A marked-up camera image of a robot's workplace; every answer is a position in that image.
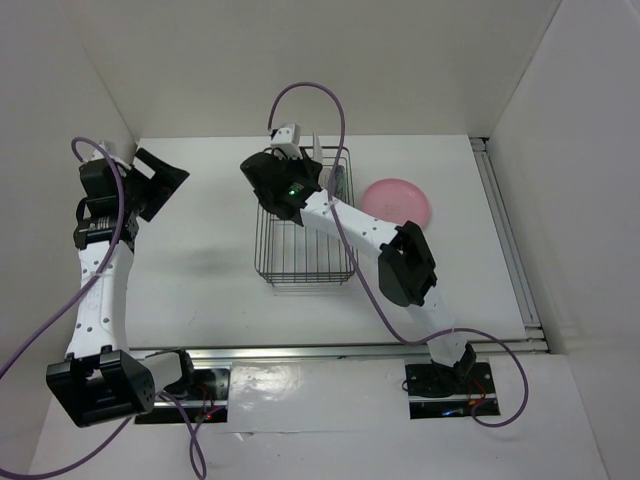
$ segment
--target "purple cable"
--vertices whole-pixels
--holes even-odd
[[[480,403],[475,404],[473,406],[473,408],[471,409],[471,416],[477,423],[479,423],[480,425],[482,425],[484,427],[488,427],[488,428],[505,427],[505,426],[513,423],[518,417],[520,417],[520,415],[522,415],[522,412],[524,412],[525,408],[527,407],[527,403],[529,403],[529,380],[527,379],[527,374],[525,373],[524,368],[522,368],[522,364],[520,363],[520,360],[518,360],[518,357],[516,356],[516,354],[509,348],[509,346],[505,342],[503,342],[502,340],[497,339],[493,335],[489,335],[488,333],[485,333],[483,331],[477,330],[475,328],[463,328],[463,327],[454,328],[452,330],[443,330],[443,331],[440,331],[440,332],[436,332],[436,333],[434,333],[432,335],[429,335],[427,337],[421,338],[420,340],[407,340],[396,331],[396,329],[393,327],[393,325],[391,324],[391,322],[389,321],[389,319],[387,318],[385,313],[382,311],[382,307],[380,307],[380,304],[378,303],[378,300],[376,299],[375,295],[373,294],[373,291],[371,290],[371,287],[367,283],[367,280],[364,278],[364,275],[362,274],[362,270],[360,269],[360,265],[358,264],[358,260],[357,260],[357,258],[355,256],[355,254],[353,253],[353,249],[351,248],[351,245],[349,245],[349,241],[347,240],[347,236],[345,234],[344,228],[342,227],[342,223],[340,222],[340,218],[338,217],[338,212],[336,211],[335,206],[331,203],[331,200],[333,199],[332,193],[333,193],[333,189],[334,189],[335,174],[336,174],[336,171],[337,171],[337,168],[338,168],[338,164],[340,162],[340,157],[342,155],[342,150],[344,149],[344,137],[345,137],[345,133],[346,133],[346,122],[345,122],[345,118],[344,118],[344,109],[342,108],[342,104],[340,103],[340,100],[338,99],[338,97],[331,90],[329,90],[324,85],[320,85],[319,83],[315,83],[315,82],[297,82],[297,83],[293,83],[293,84],[289,85],[288,87],[285,87],[284,90],[282,90],[278,94],[276,99],[273,101],[273,105],[271,106],[271,111],[269,112],[269,121],[267,123],[267,129],[269,130],[269,132],[271,132],[271,127],[272,127],[272,124],[273,124],[273,117],[275,116],[276,109],[278,108],[278,103],[280,103],[280,100],[282,100],[282,97],[284,97],[285,94],[287,92],[289,92],[290,90],[293,90],[294,88],[298,88],[298,87],[311,87],[311,88],[316,88],[318,90],[322,90],[324,93],[326,93],[327,95],[329,95],[331,97],[333,102],[336,104],[336,107],[338,108],[338,113],[340,115],[340,139],[338,140],[338,150],[336,152],[336,158],[335,158],[335,160],[333,162],[333,166],[331,168],[331,173],[329,175],[329,185],[327,187],[327,196],[329,198],[329,205],[331,205],[331,214],[333,215],[333,219],[336,222],[336,228],[338,229],[338,233],[340,235],[340,239],[342,240],[342,243],[345,246],[345,251],[347,252],[347,255],[349,256],[349,260],[351,260],[351,263],[353,264],[353,266],[355,268],[356,274],[358,275],[358,278],[360,279],[360,283],[362,283],[362,287],[364,288],[364,291],[367,293],[367,296],[369,297],[369,300],[371,300],[371,304],[373,305],[373,308],[376,310],[376,312],[380,316],[380,319],[382,320],[382,323],[384,323],[385,327],[387,327],[387,329],[389,330],[391,335],[393,335],[393,337],[396,340],[398,340],[400,343],[403,343],[403,344],[409,345],[409,346],[423,345],[423,344],[425,344],[427,342],[430,342],[431,340],[434,340],[434,339],[436,339],[438,337],[442,337],[444,335],[448,335],[448,334],[450,334],[452,332],[473,333],[475,335],[480,335],[481,337],[488,338],[489,340],[492,340],[492,341],[496,342],[498,345],[500,345],[511,356],[511,358],[515,362],[516,366],[518,367],[520,375],[522,376],[522,383],[524,385],[524,395],[523,395],[523,398],[522,398],[522,403],[520,404],[520,407],[518,408],[516,413],[513,414],[511,417],[509,417],[508,419],[506,419],[503,422],[487,423],[487,422],[484,422],[484,421],[480,420],[477,417],[476,413],[477,413],[478,407],[480,407],[481,405],[487,403],[490,400],[485,400],[484,402],[480,402]]]
[[[124,221],[124,188],[122,186],[122,178],[120,177],[120,172],[118,171],[118,167],[116,166],[116,162],[113,160],[113,158],[111,158],[109,153],[104,148],[102,148],[96,142],[94,142],[93,140],[90,140],[88,138],[84,138],[84,137],[76,137],[76,138],[74,138],[71,141],[71,150],[73,151],[73,154],[76,156],[76,158],[80,162],[84,162],[84,159],[78,153],[78,148],[77,148],[78,143],[87,143],[87,144],[91,145],[93,148],[95,148],[96,150],[98,150],[104,156],[105,160],[109,164],[109,168],[111,168],[111,171],[113,172],[113,176],[114,176],[114,178],[116,180],[116,188],[118,190],[118,217],[117,217],[117,220],[116,220],[116,229],[115,229],[115,232],[113,234],[113,237],[111,238],[111,243],[109,244],[109,249],[107,250],[107,253],[105,254],[104,258],[102,259],[102,263],[100,263],[100,265],[98,266],[98,269],[96,270],[96,273],[100,274],[100,273],[104,272],[104,270],[107,268],[107,265],[111,261],[111,257],[113,256],[113,252],[114,252],[116,246],[118,245],[118,242],[119,242],[119,239],[120,239],[120,233],[122,232],[122,224],[123,224],[123,221]],[[2,368],[0,369],[0,380],[5,376],[5,374],[9,371],[9,369],[13,366],[13,364],[16,363],[18,358],[20,358],[20,356],[25,352],[25,350],[27,348],[29,348],[29,346],[33,342],[35,342],[36,339],[40,335],[42,335],[42,333],[45,330],[47,330],[51,325],[53,325],[55,322],[57,322],[60,319],[60,317],[62,317],[62,315],[64,315],[82,297],[84,297],[85,294],[91,289],[91,287],[93,287],[95,285],[95,283],[97,281],[98,281],[98,275],[94,275],[93,277],[91,277],[89,279],[89,281],[84,285],[84,287],[82,287],[80,290],[78,290],[78,293],[76,293],[73,297],[71,297],[67,303],[65,303],[62,307],[60,307],[60,309],[56,313],[54,313],[35,332],[33,332],[31,334],[31,336],[29,338],[27,338],[22,345],[20,345],[20,347],[15,351],[15,353],[13,355],[11,355],[11,357],[9,357],[9,360],[7,360],[5,362],[5,364],[2,366]],[[100,446],[98,446],[98,448],[96,448],[93,452],[89,453],[84,458],[81,458],[77,462],[75,462],[75,463],[73,463],[73,464],[71,464],[71,465],[69,465],[67,467],[64,467],[64,468],[61,468],[59,470],[55,470],[55,471],[52,471],[52,472],[38,473],[38,474],[35,474],[35,475],[24,475],[24,474],[20,474],[20,473],[9,472],[7,470],[4,470],[4,469],[0,468],[0,476],[5,477],[5,478],[11,478],[11,479],[14,479],[14,480],[39,480],[39,479],[56,477],[58,475],[62,475],[64,473],[70,472],[71,470],[79,467],[80,465],[85,464],[86,462],[91,460],[93,457],[95,457],[98,453],[100,453],[107,445],[109,445],[109,443],[111,443],[111,441],[114,438],[116,438],[116,436],[129,423],[130,420],[131,420],[130,418],[127,418],[124,422],[122,422],[120,424],[120,426],[118,426],[118,428],[116,428],[116,430]]]
[[[189,443],[189,461],[191,462],[191,468],[193,469],[193,473],[196,474],[196,477],[198,477],[199,480],[204,480],[205,478],[207,478],[207,462],[205,462],[204,460],[204,454],[202,453],[202,448],[200,448],[200,442],[198,442],[198,430],[200,430],[200,425],[202,425],[202,422],[204,421],[203,417],[202,419],[200,419],[198,421],[198,424],[196,425],[196,428],[194,429],[191,426],[191,421],[189,420],[189,415],[187,415],[186,410],[184,409],[184,407],[180,404],[180,402],[178,401],[178,399],[176,399],[173,395],[171,395],[168,392],[162,392],[161,394],[158,395],[160,398],[162,398],[163,400],[171,400],[176,408],[178,409],[178,412],[180,412],[180,416],[182,417],[182,420],[184,420],[185,425],[187,426],[187,429],[189,430],[189,435],[191,436],[191,442]],[[202,465],[202,473],[200,473],[200,471],[198,470],[198,466],[196,465],[196,461],[193,458],[193,447],[195,446],[196,448],[196,453],[198,454],[198,460],[200,460],[200,465]]]

